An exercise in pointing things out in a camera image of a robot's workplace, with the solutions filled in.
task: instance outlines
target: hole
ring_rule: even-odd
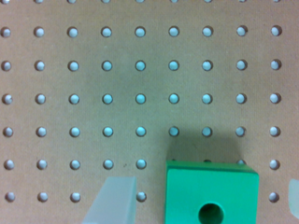
[[[147,97],[141,93],[138,94],[135,99],[136,99],[136,102],[140,105],[143,105],[147,101]]]
[[[246,35],[246,33],[249,31],[249,29],[247,28],[247,26],[245,25],[241,25],[239,26],[237,29],[236,29],[236,33],[239,35],[239,36],[244,36]]]
[[[203,69],[205,71],[210,71],[212,68],[213,68],[213,62],[212,61],[206,60],[206,61],[203,62]]]
[[[37,61],[37,62],[35,63],[35,67],[36,67],[36,71],[41,72],[41,71],[44,71],[44,69],[45,69],[45,64],[44,64],[42,61]]]
[[[1,68],[3,71],[8,72],[11,69],[11,63],[9,61],[4,61],[1,63]]]
[[[36,164],[36,167],[39,169],[39,170],[45,170],[48,166],[48,163],[44,160],[39,160]]]
[[[170,34],[170,36],[176,37],[179,35],[179,28],[177,26],[172,26],[169,28],[168,33]]]
[[[203,95],[202,101],[205,105],[209,105],[213,101],[213,97],[210,94]]]
[[[278,195],[276,192],[272,192],[272,193],[270,193],[270,195],[269,195],[269,201],[270,201],[271,203],[276,203],[276,202],[278,202],[278,201],[279,201],[279,195]]]
[[[281,101],[281,96],[279,93],[273,93],[270,95],[270,101],[272,104],[278,104]]]
[[[235,100],[238,104],[243,105],[247,101],[247,96],[244,93],[239,93]]]
[[[281,61],[279,59],[275,59],[271,62],[271,68],[273,70],[278,70],[281,67]]]
[[[202,224],[221,224],[223,210],[215,203],[207,203],[199,210],[199,221]]]
[[[203,35],[206,36],[206,37],[210,37],[212,36],[214,33],[214,30],[211,26],[206,26],[204,27],[203,29]]]
[[[110,61],[105,61],[102,63],[102,68],[104,71],[110,71],[112,69],[112,63]]]
[[[247,62],[245,61],[245,60],[240,60],[240,61],[238,61],[237,63],[236,63],[236,68],[238,69],[238,70],[245,70],[246,68],[247,68]]]
[[[4,130],[3,130],[3,135],[5,137],[11,137],[13,135],[13,130],[12,128],[10,127],[6,127]]]
[[[72,94],[68,98],[68,101],[71,105],[77,105],[78,102],[80,101],[80,98],[76,94]]]
[[[38,137],[45,137],[47,134],[47,130],[44,127],[39,127],[36,129],[36,135]]]
[[[138,26],[136,29],[135,29],[135,35],[138,36],[138,37],[143,37],[146,35],[146,29],[142,26]]]
[[[40,192],[38,195],[37,195],[37,199],[42,202],[42,203],[45,203],[47,200],[48,200],[48,194],[46,192]]]
[[[146,64],[143,61],[138,61],[135,64],[135,69],[137,69],[139,72],[142,72],[146,69]]]
[[[179,101],[179,97],[176,93],[172,93],[170,94],[169,98],[168,98],[169,102],[173,105],[177,104]]]
[[[67,34],[69,37],[75,38],[78,35],[78,30],[76,27],[69,27],[67,29]]]
[[[111,37],[112,30],[109,27],[104,27],[101,31],[103,37]]]
[[[245,131],[246,129],[244,127],[238,127],[236,130],[235,130],[235,134],[236,136],[238,137],[243,137],[245,135]]]
[[[271,34],[272,34],[273,36],[279,36],[279,35],[281,35],[281,33],[282,33],[282,29],[281,29],[280,26],[275,25],[275,26],[272,27],[272,29],[271,29]]]
[[[113,98],[110,94],[106,94],[103,96],[102,101],[105,105],[110,105],[113,102]]]
[[[103,162],[103,166],[104,166],[105,169],[111,170],[113,168],[114,164],[113,164],[112,160],[105,160]]]
[[[143,169],[145,169],[147,167],[147,162],[145,160],[138,160],[136,162],[136,167],[139,170],[143,170]]]
[[[147,200],[147,194],[145,192],[138,192],[136,198],[140,203],[143,203]]]
[[[138,137],[143,137],[144,135],[147,134],[147,130],[144,127],[138,127],[136,129],[136,134]]]
[[[271,160],[269,166],[271,170],[277,170],[280,167],[280,162],[277,160]]]
[[[16,196],[15,196],[15,194],[13,193],[13,192],[8,192],[7,194],[6,194],[6,200],[9,202],[9,203],[12,203],[13,201],[15,201],[15,199],[16,199]]]
[[[4,38],[7,38],[7,37],[10,37],[11,35],[11,31],[9,30],[8,27],[3,27],[1,29],[1,36],[4,37]]]
[[[277,137],[279,136],[281,133],[280,128],[277,126],[271,127],[270,128],[270,134],[272,137]]]
[[[81,164],[79,161],[71,161],[69,163],[69,166],[71,167],[72,170],[77,170],[78,168],[80,168]]]
[[[168,132],[172,137],[177,137],[179,135],[179,129],[176,126],[171,127]]]
[[[213,134],[213,131],[210,127],[205,127],[202,131],[204,137],[210,137]]]
[[[105,137],[110,137],[110,136],[112,136],[112,134],[113,134],[113,130],[112,130],[112,128],[110,128],[110,127],[106,127],[106,128],[103,130],[103,135],[104,135]]]
[[[5,94],[3,97],[2,97],[2,102],[5,104],[5,105],[11,105],[12,104],[12,96],[9,95],[9,94]]]
[[[71,194],[70,199],[73,203],[78,203],[81,199],[81,196],[80,196],[79,193],[74,192],[74,193]]]
[[[80,135],[80,129],[77,128],[77,127],[73,127],[69,130],[69,134],[72,136],[72,137],[78,137]]]
[[[4,167],[7,170],[12,170],[13,168],[15,168],[15,163],[12,160],[7,160],[4,162]]]

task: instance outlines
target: hole in green block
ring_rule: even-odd
[[[202,224],[221,224],[223,211],[218,205],[207,203],[199,210],[199,221]]]

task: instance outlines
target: pegboard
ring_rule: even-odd
[[[257,223],[298,223],[288,205],[289,182],[299,178],[298,8],[295,0],[0,4],[0,222],[80,223],[108,176],[136,176],[137,191],[147,195],[137,203],[136,223],[162,224],[165,160],[175,159],[244,160],[260,175]],[[279,35],[272,34],[274,26]],[[136,36],[138,27],[144,36]],[[177,36],[170,35],[172,27]],[[237,69],[240,60],[246,69]],[[136,69],[139,61],[143,71]],[[178,70],[170,69],[172,61]],[[170,103],[173,93],[177,104]],[[244,104],[236,101],[240,93]],[[278,104],[270,101],[273,93]],[[112,103],[104,104],[106,94]],[[169,134],[174,126],[178,136]],[[78,137],[71,136],[73,127]],[[143,137],[138,127],[145,128]],[[238,127],[244,136],[236,135]],[[136,168],[140,159],[145,169]],[[38,168],[40,160],[47,165]],[[70,168],[72,160],[79,169]],[[105,160],[113,161],[112,169],[104,168]],[[270,169],[271,160],[280,167]],[[15,195],[11,203],[8,192]],[[40,192],[47,193],[43,203]],[[77,203],[70,200],[73,192],[80,195]],[[276,203],[271,192],[279,195]]]

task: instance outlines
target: block front face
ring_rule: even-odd
[[[165,224],[253,224],[258,187],[256,173],[169,168]]]

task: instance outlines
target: green block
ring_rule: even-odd
[[[255,224],[259,175],[247,165],[167,161],[165,224]]]

